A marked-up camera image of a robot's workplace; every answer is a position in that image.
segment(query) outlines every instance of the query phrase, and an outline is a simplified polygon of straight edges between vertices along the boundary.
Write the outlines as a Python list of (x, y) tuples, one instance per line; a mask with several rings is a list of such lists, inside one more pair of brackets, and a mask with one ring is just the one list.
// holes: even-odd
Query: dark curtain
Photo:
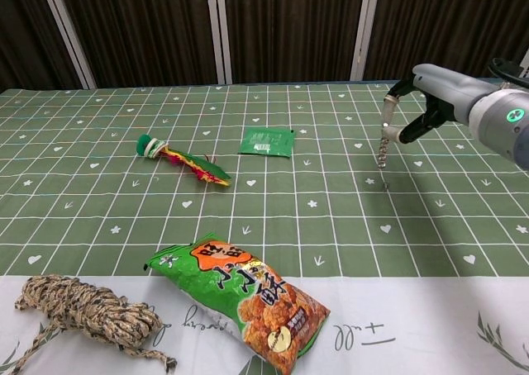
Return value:
[(0, 0), (0, 93), (81, 88), (46, 0)]
[(98, 87), (217, 82), (207, 0), (64, 0)]
[(521, 62), (529, 0), (378, 0), (364, 79), (400, 79), (433, 63), (490, 77), (488, 62)]
[(349, 80), (362, 0), (226, 0), (234, 83)]

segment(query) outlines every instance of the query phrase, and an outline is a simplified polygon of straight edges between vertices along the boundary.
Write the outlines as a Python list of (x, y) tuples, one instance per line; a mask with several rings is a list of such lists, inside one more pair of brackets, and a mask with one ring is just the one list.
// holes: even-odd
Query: green packet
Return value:
[(147, 268), (166, 276), (283, 375), (312, 347), (330, 313), (269, 265), (213, 233), (162, 249)]
[(241, 142), (240, 154), (292, 156), (294, 130), (250, 127)]

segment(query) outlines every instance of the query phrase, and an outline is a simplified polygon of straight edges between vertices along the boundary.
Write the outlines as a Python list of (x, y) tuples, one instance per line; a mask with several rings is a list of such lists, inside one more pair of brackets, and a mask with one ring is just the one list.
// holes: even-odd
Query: dog toy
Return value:
[(89, 338), (115, 344), (133, 357), (156, 358), (165, 371), (176, 367), (176, 360), (156, 350), (140, 346), (151, 333), (161, 330), (163, 323), (146, 303), (127, 303), (105, 287), (95, 287), (78, 278), (59, 275), (34, 276), (26, 281), (15, 308), (33, 308), (44, 312), (50, 324), (33, 340), (33, 345), (17, 361), (11, 374), (21, 371), (26, 361), (40, 348), (41, 342), (54, 331), (80, 330)]
[(174, 164), (187, 164), (199, 180), (224, 186), (230, 185), (231, 177), (220, 167), (211, 163), (209, 159), (204, 160), (191, 154), (172, 150), (167, 143), (157, 138), (151, 138), (147, 134), (142, 135), (138, 139), (136, 152), (139, 156), (145, 156), (149, 159), (164, 156)]

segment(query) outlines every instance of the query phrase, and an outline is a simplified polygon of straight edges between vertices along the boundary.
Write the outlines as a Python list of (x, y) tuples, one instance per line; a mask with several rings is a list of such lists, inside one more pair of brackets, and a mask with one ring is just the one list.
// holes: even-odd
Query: coiled rope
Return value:
[(115, 344), (130, 356), (156, 358), (164, 363), (166, 372), (176, 367), (174, 358), (140, 348), (151, 333), (161, 330), (160, 318), (146, 303), (129, 304), (126, 297), (118, 298), (108, 288), (95, 287), (78, 278), (35, 276), (27, 280), (15, 307), (21, 311), (29, 307), (38, 309), (48, 316), (50, 324), (17, 361), (12, 375), (21, 371), (44, 338), (55, 330), (80, 330), (89, 338)]

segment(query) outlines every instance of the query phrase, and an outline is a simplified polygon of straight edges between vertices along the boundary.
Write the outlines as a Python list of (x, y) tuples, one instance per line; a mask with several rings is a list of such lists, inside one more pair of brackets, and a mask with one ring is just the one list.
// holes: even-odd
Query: green ball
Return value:
[(144, 156), (145, 148), (147, 147), (147, 145), (150, 143), (151, 140), (152, 138), (150, 138), (150, 136), (147, 134), (142, 135), (138, 139), (138, 142), (136, 144), (136, 152), (139, 156)]

